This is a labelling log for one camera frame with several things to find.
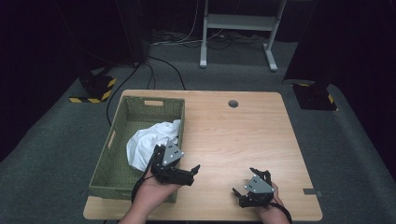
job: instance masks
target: white cloth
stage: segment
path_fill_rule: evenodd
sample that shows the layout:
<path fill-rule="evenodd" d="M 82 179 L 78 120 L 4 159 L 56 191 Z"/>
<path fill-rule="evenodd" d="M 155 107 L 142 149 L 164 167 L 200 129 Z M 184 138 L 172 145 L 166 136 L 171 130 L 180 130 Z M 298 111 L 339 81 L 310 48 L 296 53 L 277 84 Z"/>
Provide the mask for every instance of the white cloth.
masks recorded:
<path fill-rule="evenodd" d="M 180 119 L 175 119 L 173 123 L 157 123 L 137 131 L 126 145 L 129 165 L 144 172 L 156 145 L 166 145 L 167 141 L 177 144 L 179 127 Z"/>

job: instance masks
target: green woven basket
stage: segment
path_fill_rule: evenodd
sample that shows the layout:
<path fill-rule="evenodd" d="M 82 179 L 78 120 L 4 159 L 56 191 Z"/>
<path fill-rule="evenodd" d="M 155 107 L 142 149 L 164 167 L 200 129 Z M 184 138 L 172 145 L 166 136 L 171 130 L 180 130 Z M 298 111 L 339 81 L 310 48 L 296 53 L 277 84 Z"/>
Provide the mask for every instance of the green woven basket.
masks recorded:
<path fill-rule="evenodd" d="M 93 195 L 105 199 L 131 199 L 134 184 L 143 172 L 128 164 L 126 145 L 129 139 L 138 130 L 175 119 L 180 119 L 178 146 L 182 148 L 184 99 L 123 96 L 91 179 L 89 188 Z M 175 192 L 166 202 L 175 203 L 176 197 Z"/>

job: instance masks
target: wooden table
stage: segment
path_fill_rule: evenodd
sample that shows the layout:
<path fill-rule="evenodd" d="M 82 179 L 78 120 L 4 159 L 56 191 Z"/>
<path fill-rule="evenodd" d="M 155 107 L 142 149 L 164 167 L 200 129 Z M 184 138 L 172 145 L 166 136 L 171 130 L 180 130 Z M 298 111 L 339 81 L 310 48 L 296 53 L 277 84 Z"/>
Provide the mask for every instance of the wooden table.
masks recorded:
<path fill-rule="evenodd" d="M 268 170 L 293 220 L 318 221 L 322 213 L 282 97 L 252 91 L 125 91 L 123 95 L 185 99 L 180 169 L 201 164 L 191 187 L 182 187 L 176 203 L 163 203 L 149 220 L 259 220 L 253 208 L 241 208 L 232 188 L 247 193 L 249 167 Z M 238 107 L 229 106 L 235 100 Z M 128 200 L 89 196 L 87 219 L 120 219 Z"/>

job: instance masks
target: person's arm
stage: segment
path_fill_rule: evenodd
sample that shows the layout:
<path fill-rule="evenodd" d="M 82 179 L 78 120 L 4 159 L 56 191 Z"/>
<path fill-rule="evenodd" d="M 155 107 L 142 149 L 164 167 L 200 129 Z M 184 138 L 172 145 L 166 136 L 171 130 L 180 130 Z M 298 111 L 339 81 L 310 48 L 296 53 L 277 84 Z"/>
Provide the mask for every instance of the person's arm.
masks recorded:
<path fill-rule="evenodd" d="M 279 198 L 277 185 L 274 183 L 272 184 L 275 189 L 275 193 L 274 199 L 271 201 L 271 203 L 278 203 L 284 206 L 282 200 Z M 286 215 L 279 208 L 268 205 L 266 207 L 256 207 L 256 211 L 263 224 L 289 224 Z"/>
<path fill-rule="evenodd" d="M 144 224 L 149 214 L 163 203 L 166 198 L 181 186 L 175 184 L 161 184 L 155 177 L 143 182 L 134 197 L 134 202 L 128 212 L 120 220 L 120 224 Z"/>

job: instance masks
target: dark background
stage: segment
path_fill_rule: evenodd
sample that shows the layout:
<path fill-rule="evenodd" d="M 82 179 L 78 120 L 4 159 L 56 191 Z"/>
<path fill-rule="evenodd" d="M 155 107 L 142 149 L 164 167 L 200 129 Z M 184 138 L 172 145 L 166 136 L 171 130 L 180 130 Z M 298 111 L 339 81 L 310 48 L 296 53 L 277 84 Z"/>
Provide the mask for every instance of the dark background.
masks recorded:
<path fill-rule="evenodd" d="M 202 32 L 203 2 L 193 32 L 196 36 Z M 264 6 L 263 1 L 241 1 L 237 13 L 274 14 L 276 2 L 269 0 Z M 394 176 L 394 5 L 389 0 L 320 0 L 308 23 L 316 2 L 287 3 L 276 40 L 300 44 L 285 78 L 318 80 L 332 74 L 332 84 L 343 92 Z M 115 1 L 58 3 L 79 46 L 112 62 L 132 57 Z M 227 3 L 227 7 L 219 7 L 224 6 L 219 0 L 210 8 L 234 12 L 238 1 Z M 188 33 L 195 4 L 157 0 L 153 28 Z M 2 160 L 78 78 L 78 71 L 67 54 L 70 39 L 53 0 L 1 1 L 0 17 Z M 83 51 L 81 55 L 89 69 L 108 65 Z M 340 62 L 331 73 L 323 69 L 328 61 Z"/>

